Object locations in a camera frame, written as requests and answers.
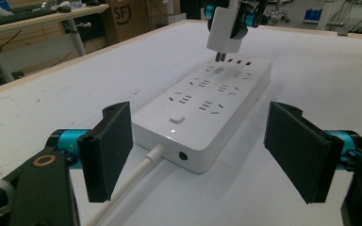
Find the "power outlet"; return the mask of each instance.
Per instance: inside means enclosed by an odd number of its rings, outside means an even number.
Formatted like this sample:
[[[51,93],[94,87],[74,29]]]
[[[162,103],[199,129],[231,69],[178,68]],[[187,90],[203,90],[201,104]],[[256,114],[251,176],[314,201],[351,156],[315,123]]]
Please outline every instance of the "power outlet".
[[[132,117],[134,140],[148,150],[165,146],[165,158],[205,172],[270,80],[266,59],[227,55],[162,93]]]

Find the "floor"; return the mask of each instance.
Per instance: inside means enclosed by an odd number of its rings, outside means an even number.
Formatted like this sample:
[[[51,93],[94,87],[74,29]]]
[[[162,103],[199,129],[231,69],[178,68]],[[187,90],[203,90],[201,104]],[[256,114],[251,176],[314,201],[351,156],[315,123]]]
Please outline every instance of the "floor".
[[[308,9],[314,8],[322,8],[324,4],[324,0],[293,0],[292,2],[284,2],[280,9],[286,10],[288,12],[289,22],[286,23],[285,20],[281,20],[281,16],[277,16],[277,23],[271,25],[274,26],[283,26],[283,27],[295,27],[302,29],[317,29],[316,24],[306,24],[304,22],[304,16]],[[268,4],[267,10],[275,9],[275,4]],[[342,11],[337,11],[336,16],[334,17],[334,21],[337,19],[337,16],[340,13],[340,17],[338,19],[339,22],[343,22],[343,26],[331,26],[328,25],[325,27],[325,30],[329,29],[345,29],[347,31],[354,28],[356,30],[358,27],[362,27],[362,4],[357,4],[355,2],[346,2],[343,5]]]

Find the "cardboard box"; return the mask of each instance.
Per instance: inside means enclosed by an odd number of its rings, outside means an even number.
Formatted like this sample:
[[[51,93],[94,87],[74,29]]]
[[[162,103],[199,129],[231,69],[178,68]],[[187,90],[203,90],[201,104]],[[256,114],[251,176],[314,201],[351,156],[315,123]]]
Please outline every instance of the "cardboard box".
[[[107,44],[151,31],[146,0],[110,0],[110,8],[102,13]]]

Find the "chair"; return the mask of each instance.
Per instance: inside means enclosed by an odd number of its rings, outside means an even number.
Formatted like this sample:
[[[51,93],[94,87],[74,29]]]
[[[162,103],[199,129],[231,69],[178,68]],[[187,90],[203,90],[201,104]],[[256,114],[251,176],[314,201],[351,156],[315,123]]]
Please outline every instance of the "chair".
[[[288,12],[286,10],[280,9],[282,5],[281,0],[277,0],[275,4],[275,9],[268,10],[269,18],[273,24],[277,24],[276,16],[281,15],[281,20],[285,20],[286,23],[289,23],[290,19],[288,17]]]

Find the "white table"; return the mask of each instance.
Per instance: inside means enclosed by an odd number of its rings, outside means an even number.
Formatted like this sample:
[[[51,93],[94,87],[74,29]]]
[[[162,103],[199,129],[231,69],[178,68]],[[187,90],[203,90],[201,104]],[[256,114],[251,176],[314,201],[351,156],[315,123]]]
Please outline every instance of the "white table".
[[[263,146],[270,101],[295,105],[321,129],[362,136],[362,40],[335,33],[250,29],[240,52],[271,59],[271,82],[204,174],[161,160],[110,210],[103,225],[342,225],[352,174],[337,171],[326,203],[306,205]],[[177,23],[0,87],[0,178],[59,128],[92,128],[101,109],[132,112],[215,56],[206,24]],[[122,180],[147,154],[135,145]],[[88,203],[72,171],[81,221]]]
[[[62,21],[67,21],[71,29],[71,33],[69,35],[64,35],[60,38],[34,45],[28,45],[24,48],[13,51],[0,53],[0,72],[6,82],[14,81],[14,77],[11,73],[17,70],[21,70],[25,67],[32,66],[53,57],[61,56],[73,51],[74,49],[77,50],[80,56],[84,56],[86,54],[85,49],[74,23],[74,18],[94,13],[101,13],[107,8],[108,5],[100,5],[97,7],[83,6],[83,8],[73,8],[72,11],[68,13],[55,13],[16,23],[0,25],[0,34],[13,30],[22,30],[36,25]]]

